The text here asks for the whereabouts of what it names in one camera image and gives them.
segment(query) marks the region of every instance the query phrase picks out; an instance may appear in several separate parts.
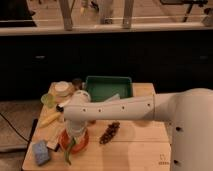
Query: gray object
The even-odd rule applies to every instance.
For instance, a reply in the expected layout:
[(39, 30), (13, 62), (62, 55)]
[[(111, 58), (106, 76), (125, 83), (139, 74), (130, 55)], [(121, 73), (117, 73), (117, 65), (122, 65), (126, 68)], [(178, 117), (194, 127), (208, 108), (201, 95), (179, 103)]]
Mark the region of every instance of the gray object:
[(50, 160), (48, 149), (44, 140), (33, 144), (32, 149), (37, 165), (41, 166)]

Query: green plastic bin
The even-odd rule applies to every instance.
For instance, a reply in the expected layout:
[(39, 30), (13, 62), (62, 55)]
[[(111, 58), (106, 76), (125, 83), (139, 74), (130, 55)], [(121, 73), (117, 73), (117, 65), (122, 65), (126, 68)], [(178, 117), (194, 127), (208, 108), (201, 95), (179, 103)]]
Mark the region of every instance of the green plastic bin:
[(115, 94), (119, 94), (121, 99), (133, 96), (130, 77), (88, 76), (85, 90), (90, 94), (92, 102), (105, 101)]

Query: wooden table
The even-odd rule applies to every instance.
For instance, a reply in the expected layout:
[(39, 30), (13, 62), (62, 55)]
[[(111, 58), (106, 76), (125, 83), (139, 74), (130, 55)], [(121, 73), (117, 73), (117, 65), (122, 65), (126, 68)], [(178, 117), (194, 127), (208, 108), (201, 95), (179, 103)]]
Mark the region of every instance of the wooden table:
[[(55, 94), (53, 83), (49, 92)], [(150, 83), (134, 83), (134, 96), (155, 93)], [(38, 125), (43, 117), (55, 109), (43, 107)], [(71, 155), (72, 165), (64, 160), (62, 150), (50, 152), (51, 161), (39, 167), (34, 161), (32, 144), (39, 140), (48, 140), (58, 125), (54, 121), (47, 127), (36, 128), (32, 142), (23, 163), (23, 170), (70, 170), (70, 171), (169, 171), (170, 144), (164, 123), (154, 121), (120, 121), (120, 129), (114, 139), (106, 144), (99, 144), (99, 137), (112, 121), (97, 121), (89, 126), (90, 140), (87, 148), (76, 155)]]

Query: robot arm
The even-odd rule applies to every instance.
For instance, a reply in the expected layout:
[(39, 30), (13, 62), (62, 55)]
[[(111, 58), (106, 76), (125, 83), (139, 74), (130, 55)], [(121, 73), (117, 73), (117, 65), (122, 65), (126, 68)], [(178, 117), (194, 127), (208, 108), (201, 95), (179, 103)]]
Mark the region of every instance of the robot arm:
[(213, 170), (213, 91), (192, 89), (182, 93), (134, 97), (89, 103), (89, 94), (76, 92), (64, 108), (72, 136), (79, 136), (87, 120), (151, 119), (171, 121), (171, 171)]

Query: black cable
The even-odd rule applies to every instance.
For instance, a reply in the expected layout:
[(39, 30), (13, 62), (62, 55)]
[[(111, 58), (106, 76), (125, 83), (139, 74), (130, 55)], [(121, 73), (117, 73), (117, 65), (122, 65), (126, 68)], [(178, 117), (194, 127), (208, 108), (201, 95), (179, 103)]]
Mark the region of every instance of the black cable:
[(27, 140), (26, 138), (24, 138), (18, 131), (16, 128), (13, 127), (13, 125), (10, 123), (10, 121), (8, 121), (8, 119), (2, 114), (0, 113), (1, 117), (10, 125), (10, 127), (16, 132), (16, 134), (18, 134), (23, 140), (25, 140), (26, 142), (29, 142), (29, 140)]

